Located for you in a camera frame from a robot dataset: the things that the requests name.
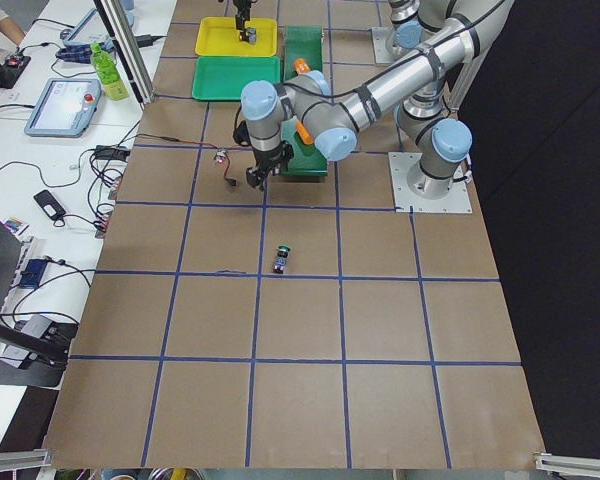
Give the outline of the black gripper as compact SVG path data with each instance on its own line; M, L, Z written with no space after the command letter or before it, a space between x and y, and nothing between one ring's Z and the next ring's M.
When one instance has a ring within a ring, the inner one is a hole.
M252 150L256 165L246 170L246 180L252 188L263 191L265 180L271 173L273 176L285 174L286 165L294 156L293 147L288 141L282 140L271 150L263 151L255 147Z
M236 8L236 30L239 32L241 41L247 40L247 29L244 20L251 19L251 0L233 0L233 5Z

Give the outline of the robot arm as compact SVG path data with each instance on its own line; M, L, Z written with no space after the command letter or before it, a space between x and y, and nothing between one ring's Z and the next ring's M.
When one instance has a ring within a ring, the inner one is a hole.
M251 6L254 1L233 0L236 8L235 29L240 42L255 44L257 33L254 27L248 27L251 20ZM388 52L397 54L403 50L413 49L420 43L422 27L417 19L419 1L390 1L390 21L393 32L385 41Z
M390 49L400 53L384 71L345 93L329 98L324 75L316 70L272 84L248 83L241 93L249 143L256 160L246 180L261 188L276 167L293 157L282 138L283 122L295 118L300 134L311 139L329 161L339 161L357 146L357 136L392 112L421 157L407 175L409 188L426 199L444 197L458 165L472 145L461 121L443 114L446 73L476 61L502 31L510 1L393 1Z

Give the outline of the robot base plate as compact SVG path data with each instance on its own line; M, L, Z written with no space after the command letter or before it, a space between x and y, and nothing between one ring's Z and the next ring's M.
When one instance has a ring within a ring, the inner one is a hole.
M421 153L390 152L389 170L398 213L471 214L468 186L462 168L447 179L433 179L421 169Z
M393 27L373 27L371 37L376 65L389 65L406 53L406 50L396 42Z

